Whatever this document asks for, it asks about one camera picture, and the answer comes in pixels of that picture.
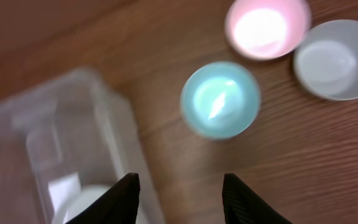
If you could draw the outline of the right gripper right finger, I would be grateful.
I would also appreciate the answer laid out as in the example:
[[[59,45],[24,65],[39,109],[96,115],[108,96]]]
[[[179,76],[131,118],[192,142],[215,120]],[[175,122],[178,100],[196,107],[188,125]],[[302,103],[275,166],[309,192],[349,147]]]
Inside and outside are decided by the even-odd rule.
[[[226,224],[291,224],[235,174],[225,174],[223,209]]]

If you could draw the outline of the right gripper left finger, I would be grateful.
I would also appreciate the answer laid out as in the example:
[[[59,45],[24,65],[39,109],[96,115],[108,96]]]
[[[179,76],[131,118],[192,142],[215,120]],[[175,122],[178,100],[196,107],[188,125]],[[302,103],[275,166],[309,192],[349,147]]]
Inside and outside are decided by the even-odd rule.
[[[135,224],[139,194],[138,173],[128,173],[68,224]]]

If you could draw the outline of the light blue plate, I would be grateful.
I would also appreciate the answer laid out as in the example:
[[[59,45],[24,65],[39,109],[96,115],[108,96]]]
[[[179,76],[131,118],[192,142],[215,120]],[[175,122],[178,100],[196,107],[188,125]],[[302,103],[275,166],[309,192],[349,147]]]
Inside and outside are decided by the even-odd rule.
[[[55,213],[52,223],[68,223],[71,219],[87,209],[111,187],[91,186],[83,188],[78,194],[69,198]],[[148,223],[143,210],[138,208],[136,223]]]

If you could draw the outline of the light blue bowl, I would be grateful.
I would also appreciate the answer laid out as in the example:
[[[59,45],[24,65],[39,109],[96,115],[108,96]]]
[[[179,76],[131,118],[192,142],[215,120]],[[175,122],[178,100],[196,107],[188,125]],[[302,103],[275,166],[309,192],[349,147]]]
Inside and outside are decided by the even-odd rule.
[[[219,61],[199,68],[180,96],[183,120],[209,139],[230,139],[256,119],[261,93],[253,74],[238,63]]]

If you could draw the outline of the grey bowl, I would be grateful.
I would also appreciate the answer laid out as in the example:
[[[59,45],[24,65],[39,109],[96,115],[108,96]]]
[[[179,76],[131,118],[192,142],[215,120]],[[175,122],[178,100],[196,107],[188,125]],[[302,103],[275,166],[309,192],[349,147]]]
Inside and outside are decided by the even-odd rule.
[[[358,99],[358,21],[341,19],[312,28],[295,50],[295,75],[313,95]]]

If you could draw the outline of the pink bowl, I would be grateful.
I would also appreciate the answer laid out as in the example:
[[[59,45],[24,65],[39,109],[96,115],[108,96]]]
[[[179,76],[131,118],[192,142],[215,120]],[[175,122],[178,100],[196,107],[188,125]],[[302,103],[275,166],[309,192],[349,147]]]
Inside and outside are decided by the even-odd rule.
[[[243,57],[272,60],[297,48],[310,26],[305,0],[236,0],[224,30],[231,47]]]

